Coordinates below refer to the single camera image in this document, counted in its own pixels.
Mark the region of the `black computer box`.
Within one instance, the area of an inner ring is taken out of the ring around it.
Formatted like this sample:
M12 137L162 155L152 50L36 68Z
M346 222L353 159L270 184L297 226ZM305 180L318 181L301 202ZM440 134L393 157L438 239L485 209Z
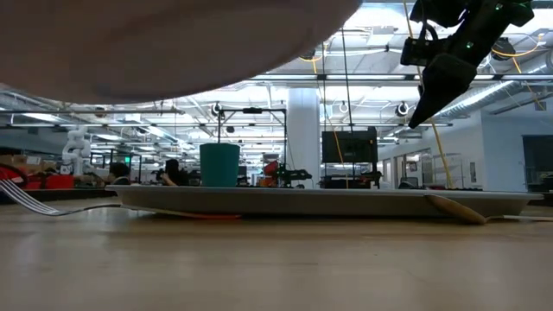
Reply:
M323 163L378 162L378 136L375 127L366 130L323 131L321 133Z

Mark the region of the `long ceiling light bar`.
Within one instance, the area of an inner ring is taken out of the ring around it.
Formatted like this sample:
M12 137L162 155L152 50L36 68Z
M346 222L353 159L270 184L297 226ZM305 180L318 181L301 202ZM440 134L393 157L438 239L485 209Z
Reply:
M266 80L266 81L414 81L419 80L419 76L415 74L353 74L346 76L345 74L260 74L250 78L250 80ZM553 74L477 74L474 77L476 81L510 81L510 80L525 80L525 81L545 81L553 80Z

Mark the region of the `silver ventilation duct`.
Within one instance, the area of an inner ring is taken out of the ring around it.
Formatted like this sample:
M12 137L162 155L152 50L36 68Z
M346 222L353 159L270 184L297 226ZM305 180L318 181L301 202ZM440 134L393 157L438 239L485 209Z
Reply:
M436 117L455 118L521 92L527 81L553 78L553 49L521 64L522 73L509 72L486 87L471 88L436 113Z

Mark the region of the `metal fork orange handle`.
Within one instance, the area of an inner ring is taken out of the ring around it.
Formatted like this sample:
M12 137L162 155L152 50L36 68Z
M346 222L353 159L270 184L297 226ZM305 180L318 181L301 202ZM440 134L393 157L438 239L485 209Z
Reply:
M57 210L51 206L45 205L39 200L33 198L30 194L27 194L25 191L20 189L12 180L0 180L0 189L6 194L10 199L12 199L18 205L24 207L25 209L38 213L44 216L50 217L61 217L67 216L75 213L83 213L100 208L122 208L128 210L136 211L145 211L152 213L162 213L174 216L182 216L190 219L211 219L211 220L229 220L229 219L240 219L240 215L217 215L217 214L199 214L199 213L186 213L186 212L177 212L170 210L161 210L161 209L151 209L151 208L135 208L129 206L123 206L120 204L104 204L99 206L88 206L88 207L78 207L73 210L61 211Z

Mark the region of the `dark doorway panel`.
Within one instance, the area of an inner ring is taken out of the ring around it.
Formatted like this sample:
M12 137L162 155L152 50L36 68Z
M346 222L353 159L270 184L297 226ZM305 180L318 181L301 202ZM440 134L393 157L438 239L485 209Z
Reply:
M523 136L523 147L528 191L553 191L553 136Z

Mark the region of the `white building column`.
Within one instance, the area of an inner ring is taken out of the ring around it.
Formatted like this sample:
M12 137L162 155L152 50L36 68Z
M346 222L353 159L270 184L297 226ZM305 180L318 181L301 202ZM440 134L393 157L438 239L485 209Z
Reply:
M293 169L304 169L311 179L298 181L318 188L321 173L320 99L315 88L290 88L287 100L288 157Z

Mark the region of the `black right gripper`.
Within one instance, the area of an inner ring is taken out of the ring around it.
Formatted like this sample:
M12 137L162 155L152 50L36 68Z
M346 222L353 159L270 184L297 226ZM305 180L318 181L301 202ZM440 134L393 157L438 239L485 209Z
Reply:
M423 70L423 89L409 127L433 117L462 95L476 68L511 22L508 7L455 7L459 28L448 38L448 53L438 54Z

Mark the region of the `person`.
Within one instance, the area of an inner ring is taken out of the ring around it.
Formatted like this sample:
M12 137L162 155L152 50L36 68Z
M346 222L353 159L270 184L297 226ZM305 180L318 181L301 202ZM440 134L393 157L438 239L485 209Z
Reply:
M114 162L110 166L108 181L110 185L130 185L130 169L123 162Z
M184 187L189 184L188 173L184 169L180 169L179 162L176 159L170 159L165 162L162 180L166 186Z

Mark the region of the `lavender round plate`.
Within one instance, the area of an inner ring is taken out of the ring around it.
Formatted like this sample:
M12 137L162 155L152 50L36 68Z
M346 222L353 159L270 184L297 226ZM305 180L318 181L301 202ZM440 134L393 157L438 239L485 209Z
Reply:
M0 0L0 84L75 104L228 86L326 40L362 0Z

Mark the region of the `green plastic cup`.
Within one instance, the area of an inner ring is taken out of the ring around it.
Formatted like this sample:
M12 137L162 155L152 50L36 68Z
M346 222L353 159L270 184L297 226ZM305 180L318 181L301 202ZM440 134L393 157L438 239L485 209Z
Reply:
M236 187L240 147L229 143L200 146L200 178L203 187Z

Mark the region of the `red storage box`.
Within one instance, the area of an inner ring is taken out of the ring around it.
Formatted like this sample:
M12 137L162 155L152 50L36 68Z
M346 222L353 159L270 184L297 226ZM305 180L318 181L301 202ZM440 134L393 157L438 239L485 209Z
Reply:
M21 187L28 190L53 190L53 189L72 189L74 188L74 178L72 175L31 175L27 178L27 183L23 184L21 177L12 178L15 183L22 183Z

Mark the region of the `metal spoon orange handle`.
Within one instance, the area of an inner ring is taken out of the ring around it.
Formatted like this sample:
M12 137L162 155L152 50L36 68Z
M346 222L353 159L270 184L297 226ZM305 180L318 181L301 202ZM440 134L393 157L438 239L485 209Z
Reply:
M441 197L433 194L425 194L424 198L430 205L442 213L446 213L456 219L463 221L470 225L485 225L490 220L507 219L507 220L528 220L528 221L543 221L553 222L552 217L540 217L540 216L517 216L517 215L496 215L485 217L475 210L463 206L454 200L450 200L445 197Z

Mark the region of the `grey plastic tray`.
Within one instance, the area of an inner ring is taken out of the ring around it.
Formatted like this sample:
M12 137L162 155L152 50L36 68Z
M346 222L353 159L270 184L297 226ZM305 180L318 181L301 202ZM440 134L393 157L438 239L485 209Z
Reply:
M369 217L441 217L425 197L441 196L485 217L519 215L541 194L415 189L297 189L273 187L121 186L106 188L122 206L199 214L282 214Z

